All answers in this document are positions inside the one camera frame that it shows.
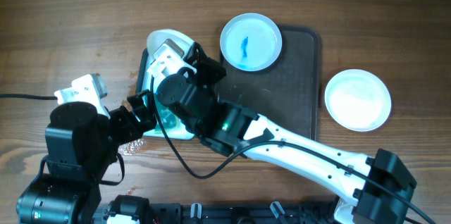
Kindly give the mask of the green yellow sponge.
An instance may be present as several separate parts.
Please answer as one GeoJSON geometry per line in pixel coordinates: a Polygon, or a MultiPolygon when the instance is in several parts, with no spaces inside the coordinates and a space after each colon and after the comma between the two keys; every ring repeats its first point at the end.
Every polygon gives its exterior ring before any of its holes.
{"type": "Polygon", "coordinates": [[[165,130],[176,129],[180,125],[179,119],[168,109],[161,109],[159,116],[165,130]]]}

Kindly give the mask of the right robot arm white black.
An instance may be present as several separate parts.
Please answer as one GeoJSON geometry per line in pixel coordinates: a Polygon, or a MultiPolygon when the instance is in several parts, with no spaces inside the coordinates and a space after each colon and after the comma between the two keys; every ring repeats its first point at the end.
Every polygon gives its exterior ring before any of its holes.
{"type": "Polygon", "coordinates": [[[149,88],[198,137],[228,158],[243,155],[275,164],[329,189],[339,198],[339,223],[402,223],[416,180],[393,153],[373,157],[342,151],[290,132],[252,109],[220,100],[214,85],[225,69],[196,42],[166,39],[148,48],[149,88]]]}

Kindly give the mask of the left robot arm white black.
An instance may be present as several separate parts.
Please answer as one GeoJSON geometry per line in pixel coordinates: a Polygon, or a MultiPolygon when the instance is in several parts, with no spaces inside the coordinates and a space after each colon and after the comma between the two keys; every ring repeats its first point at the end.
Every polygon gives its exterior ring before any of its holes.
{"type": "Polygon", "coordinates": [[[79,77],[54,93],[58,106],[45,130],[48,154],[16,204],[19,223],[90,223],[108,167],[122,163],[118,148],[153,129],[156,118],[148,89],[127,98],[132,110],[108,111],[106,85],[98,73],[79,77]]]}

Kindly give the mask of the white plate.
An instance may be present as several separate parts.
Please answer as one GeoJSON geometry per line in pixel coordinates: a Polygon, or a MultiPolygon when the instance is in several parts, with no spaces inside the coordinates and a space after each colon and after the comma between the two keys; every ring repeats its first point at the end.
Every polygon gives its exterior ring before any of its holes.
{"type": "Polygon", "coordinates": [[[193,45],[194,40],[185,35],[182,32],[172,29],[162,29],[155,30],[149,34],[147,37],[147,61],[152,63],[154,58],[154,52],[167,40],[171,39],[177,46],[179,46],[183,50],[183,55],[181,58],[184,58],[190,47],[193,45]]]}
{"type": "Polygon", "coordinates": [[[280,56],[283,38],[278,26],[259,13],[243,13],[229,20],[221,32],[223,58],[234,68],[257,72],[280,56]]]}
{"type": "Polygon", "coordinates": [[[373,73],[361,69],[334,75],[323,98],[333,120],[356,132],[378,129],[388,120],[392,109],[387,86],[373,73]]]}

